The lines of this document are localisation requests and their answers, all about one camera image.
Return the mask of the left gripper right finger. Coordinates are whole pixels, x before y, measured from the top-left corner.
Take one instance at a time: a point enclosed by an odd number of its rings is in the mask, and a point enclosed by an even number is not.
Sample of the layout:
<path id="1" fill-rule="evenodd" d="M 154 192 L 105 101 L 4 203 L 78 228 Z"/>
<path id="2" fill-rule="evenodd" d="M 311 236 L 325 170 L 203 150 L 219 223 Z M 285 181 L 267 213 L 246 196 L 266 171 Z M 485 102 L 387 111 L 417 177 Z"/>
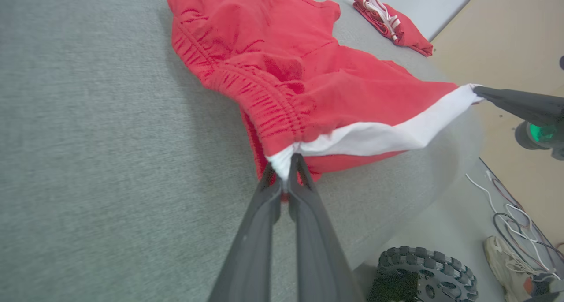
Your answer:
<path id="1" fill-rule="evenodd" d="M 297 300 L 364 302 L 302 155 L 292 155 L 289 209 L 296 224 Z"/>

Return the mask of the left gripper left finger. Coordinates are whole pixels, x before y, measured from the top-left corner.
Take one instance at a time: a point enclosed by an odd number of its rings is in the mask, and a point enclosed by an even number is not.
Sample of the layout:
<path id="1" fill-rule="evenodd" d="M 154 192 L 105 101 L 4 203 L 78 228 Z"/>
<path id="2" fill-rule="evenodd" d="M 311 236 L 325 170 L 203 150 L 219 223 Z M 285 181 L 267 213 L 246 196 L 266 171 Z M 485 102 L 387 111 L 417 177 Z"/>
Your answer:
<path id="1" fill-rule="evenodd" d="M 252 196 L 209 302 L 269 302 L 273 226 L 280 218 L 282 180 L 267 165 Z"/>

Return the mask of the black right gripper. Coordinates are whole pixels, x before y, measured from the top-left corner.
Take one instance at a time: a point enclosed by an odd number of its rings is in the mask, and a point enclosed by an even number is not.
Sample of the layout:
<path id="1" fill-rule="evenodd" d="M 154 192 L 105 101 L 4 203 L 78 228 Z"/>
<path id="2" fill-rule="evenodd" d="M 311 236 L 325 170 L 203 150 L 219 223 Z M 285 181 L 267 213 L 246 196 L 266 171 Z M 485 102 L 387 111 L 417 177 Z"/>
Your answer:
<path id="1" fill-rule="evenodd" d="M 550 150 L 552 158 L 564 160 L 562 97 L 485 86 L 475 86 L 473 92 L 525 120 L 514 131 L 518 145 L 527 150 Z"/>

